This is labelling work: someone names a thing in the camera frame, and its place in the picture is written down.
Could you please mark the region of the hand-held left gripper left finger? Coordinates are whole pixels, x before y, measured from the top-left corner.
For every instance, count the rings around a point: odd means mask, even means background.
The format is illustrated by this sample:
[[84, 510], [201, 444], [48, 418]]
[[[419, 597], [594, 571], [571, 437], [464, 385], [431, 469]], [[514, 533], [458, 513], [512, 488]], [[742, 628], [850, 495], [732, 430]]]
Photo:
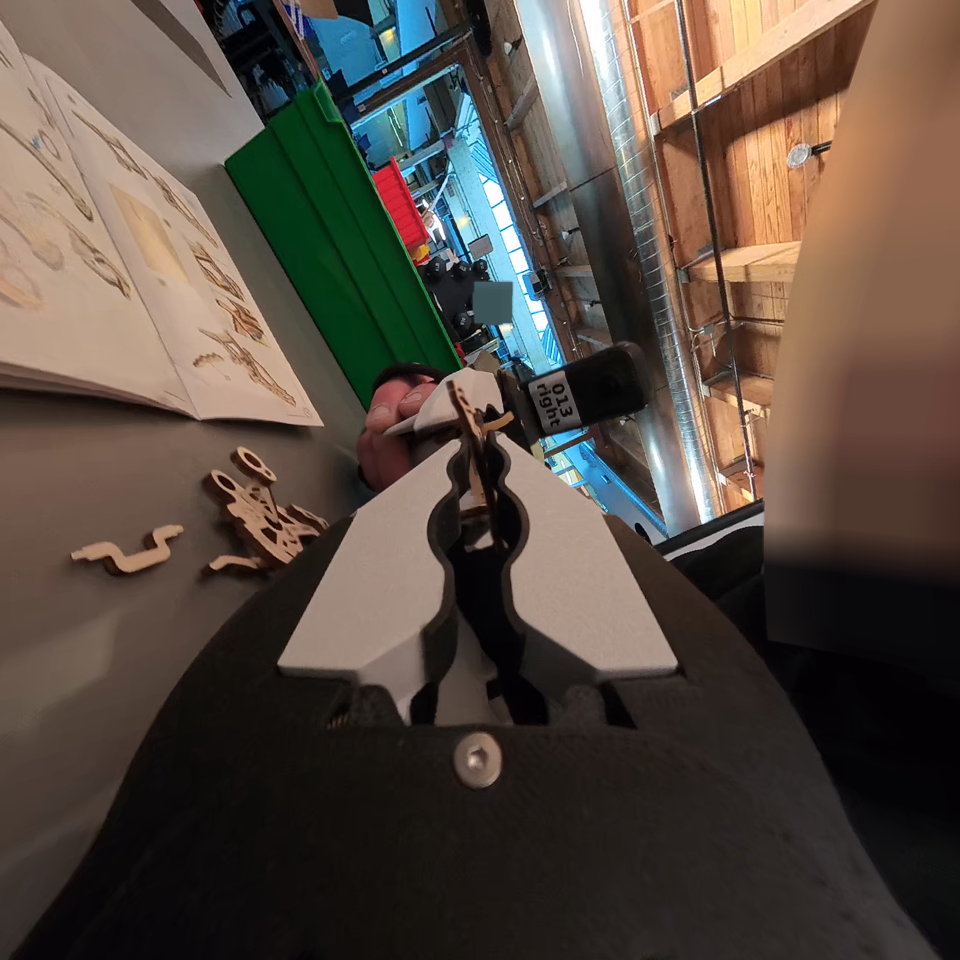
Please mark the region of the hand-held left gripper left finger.
[[278, 660], [281, 673], [387, 690], [405, 721], [437, 687], [437, 721], [481, 718], [481, 653], [461, 628], [447, 556], [469, 472], [461, 438], [357, 510]]

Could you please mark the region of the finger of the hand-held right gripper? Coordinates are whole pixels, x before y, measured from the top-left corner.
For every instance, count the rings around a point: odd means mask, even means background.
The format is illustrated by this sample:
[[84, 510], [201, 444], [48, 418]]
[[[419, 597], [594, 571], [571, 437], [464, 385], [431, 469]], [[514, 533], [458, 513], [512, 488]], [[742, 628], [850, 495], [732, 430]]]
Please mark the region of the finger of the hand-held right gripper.
[[490, 410], [494, 411], [495, 419], [504, 415], [502, 394], [498, 379], [493, 373], [465, 367], [446, 376], [415, 415], [390, 426], [386, 435], [430, 436], [457, 426], [460, 422], [459, 411], [462, 409], [472, 409], [481, 418]]

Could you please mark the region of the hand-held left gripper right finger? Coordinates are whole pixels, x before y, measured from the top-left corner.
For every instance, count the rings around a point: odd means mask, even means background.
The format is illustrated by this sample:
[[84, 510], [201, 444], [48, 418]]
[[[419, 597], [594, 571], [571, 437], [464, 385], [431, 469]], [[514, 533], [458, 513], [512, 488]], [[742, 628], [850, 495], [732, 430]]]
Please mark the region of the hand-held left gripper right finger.
[[487, 436], [494, 710], [544, 724], [573, 688], [672, 677], [678, 656], [606, 515], [503, 434]]

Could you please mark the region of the wooden model axle assembly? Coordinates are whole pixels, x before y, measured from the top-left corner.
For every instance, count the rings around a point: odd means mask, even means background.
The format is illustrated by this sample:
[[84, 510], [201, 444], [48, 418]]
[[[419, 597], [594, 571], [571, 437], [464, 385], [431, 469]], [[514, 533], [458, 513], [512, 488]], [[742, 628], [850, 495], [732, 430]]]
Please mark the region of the wooden model axle assembly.
[[454, 381], [447, 383], [447, 392], [469, 451], [469, 482], [475, 501], [471, 516], [477, 517], [480, 513], [486, 512], [492, 545], [505, 554], [508, 543], [500, 528], [498, 494], [495, 491], [489, 463], [485, 421], [482, 414], [469, 401], [459, 383]]

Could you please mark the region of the wooden model side frame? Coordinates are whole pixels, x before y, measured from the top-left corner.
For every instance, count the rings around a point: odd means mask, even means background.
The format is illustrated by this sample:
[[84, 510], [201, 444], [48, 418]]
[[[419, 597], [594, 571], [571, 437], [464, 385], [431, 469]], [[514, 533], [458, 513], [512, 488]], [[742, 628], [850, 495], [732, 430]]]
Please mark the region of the wooden model side frame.
[[236, 447], [231, 461], [245, 481], [214, 469], [204, 477], [202, 486], [219, 504], [222, 520], [246, 546], [247, 555], [213, 558], [204, 573], [280, 570], [330, 529], [329, 522], [310, 510], [278, 504], [273, 494], [277, 474], [254, 451]]

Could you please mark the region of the person's right hand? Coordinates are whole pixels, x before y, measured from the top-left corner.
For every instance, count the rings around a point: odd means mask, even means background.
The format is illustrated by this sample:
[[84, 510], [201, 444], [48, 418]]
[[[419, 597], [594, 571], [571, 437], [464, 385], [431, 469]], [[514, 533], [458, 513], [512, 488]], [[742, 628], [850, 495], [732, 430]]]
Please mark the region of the person's right hand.
[[387, 431], [420, 413], [426, 401], [447, 376], [442, 370], [419, 363], [386, 367], [373, 383], [365, 426], [358, 438], [358, 471], [379, 494], [412, 469], [409, 443]]

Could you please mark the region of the black rack with round caps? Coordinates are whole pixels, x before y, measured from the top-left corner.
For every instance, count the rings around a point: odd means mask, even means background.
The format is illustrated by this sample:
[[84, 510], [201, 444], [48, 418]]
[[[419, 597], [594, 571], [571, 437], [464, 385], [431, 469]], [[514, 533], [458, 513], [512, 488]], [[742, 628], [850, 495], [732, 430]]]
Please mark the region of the black rack with round caps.
[[475, 316], [474, 289], [491, 281], [487, 260], [453, 262], [437, 253], [417, 270], [451, 343], [473, 336], [481, 327]]

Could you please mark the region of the black framed paper sign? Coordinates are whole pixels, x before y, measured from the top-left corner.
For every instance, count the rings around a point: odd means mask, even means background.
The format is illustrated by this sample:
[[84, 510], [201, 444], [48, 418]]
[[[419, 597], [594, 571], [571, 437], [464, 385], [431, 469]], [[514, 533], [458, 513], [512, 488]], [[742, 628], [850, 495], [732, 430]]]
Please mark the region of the black framed paper sign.
[[654, 544], [654, 550], [666, 560], [700, 551], [723, 540], [729, 534], [764, 524], [764, 500], [761, 498]]

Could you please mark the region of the green plastic bin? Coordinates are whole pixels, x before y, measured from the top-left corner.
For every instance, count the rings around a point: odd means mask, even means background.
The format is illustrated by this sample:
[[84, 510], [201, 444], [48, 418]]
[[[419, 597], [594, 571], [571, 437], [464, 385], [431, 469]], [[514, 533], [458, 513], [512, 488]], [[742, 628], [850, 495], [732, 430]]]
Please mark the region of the green plastic bin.
[[224, 167], [363, 406], [397, 364], [462, 368], [323, 81]]

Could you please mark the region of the red plastic bin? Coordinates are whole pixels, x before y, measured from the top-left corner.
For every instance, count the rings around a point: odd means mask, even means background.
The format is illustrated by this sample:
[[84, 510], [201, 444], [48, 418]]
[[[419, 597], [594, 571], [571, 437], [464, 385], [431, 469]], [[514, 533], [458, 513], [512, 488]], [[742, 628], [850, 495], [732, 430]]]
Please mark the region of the red plastic bin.
[[430, 234], [395, 157], [371, 175], [380, 201], [415, 265], [429, 258]]

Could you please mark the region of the zigzag wooden part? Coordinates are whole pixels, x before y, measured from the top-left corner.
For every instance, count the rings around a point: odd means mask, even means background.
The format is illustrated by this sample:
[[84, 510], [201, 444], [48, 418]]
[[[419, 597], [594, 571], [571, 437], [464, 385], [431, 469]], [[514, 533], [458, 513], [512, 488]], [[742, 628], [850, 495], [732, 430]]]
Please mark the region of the zigzag wooden part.
[[126, 553], [119, 544], [101, 540], [71, 551], [73, 562], [99, 563], [112, 575], [135, 575], [169, 562], [172, 556], [170, 543], [184, 534], [180, 524], [167, 524], [153, 528], [145, 534], [142, 547]]

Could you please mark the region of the person's black sweater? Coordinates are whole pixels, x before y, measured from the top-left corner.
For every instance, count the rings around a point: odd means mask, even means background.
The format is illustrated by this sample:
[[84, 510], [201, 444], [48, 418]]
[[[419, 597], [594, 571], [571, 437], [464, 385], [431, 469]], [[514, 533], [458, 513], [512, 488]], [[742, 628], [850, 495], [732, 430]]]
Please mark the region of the person's black sweater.
[[657, 551], [760, 654], [883, 881], [959, 956], [958, 582], [765, 561], [743, 525]]

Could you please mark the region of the black pole stand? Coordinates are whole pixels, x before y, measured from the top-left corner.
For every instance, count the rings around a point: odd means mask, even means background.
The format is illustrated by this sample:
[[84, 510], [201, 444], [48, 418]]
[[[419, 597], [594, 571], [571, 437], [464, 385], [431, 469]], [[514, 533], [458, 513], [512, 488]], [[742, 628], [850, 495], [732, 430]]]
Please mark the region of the black pole stand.
[[456, 66], [465, 47], [473, 45], [488, 57], [493, 52], [492, 31], [485, 15], [462, 20], [353, 82], [332, 75], [327, 89], [338, 109], [359, 102], [356, 110], [372, 115], [392, 99], [402, 99], [416, 83], [431, 83], [448, 67]]

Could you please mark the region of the open instruction booklet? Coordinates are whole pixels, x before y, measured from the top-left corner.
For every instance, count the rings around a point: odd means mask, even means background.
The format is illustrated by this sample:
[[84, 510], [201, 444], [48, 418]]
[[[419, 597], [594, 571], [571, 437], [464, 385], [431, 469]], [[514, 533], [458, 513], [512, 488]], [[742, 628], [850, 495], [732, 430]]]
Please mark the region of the open instruction booklet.
[[320, 427], [199, 199], [1, 28], [2, 386]]

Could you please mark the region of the silver ventilation duct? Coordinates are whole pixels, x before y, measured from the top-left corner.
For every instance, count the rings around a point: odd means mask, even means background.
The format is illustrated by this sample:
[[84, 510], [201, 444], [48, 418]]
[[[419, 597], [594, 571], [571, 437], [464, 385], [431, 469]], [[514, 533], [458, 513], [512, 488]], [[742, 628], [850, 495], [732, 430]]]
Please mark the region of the silver ventilation duct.
[[614, 342], [644, 355], [638, 428], [671, 535], [722, 515], [661, 191], [620, 2], [514, 3]]

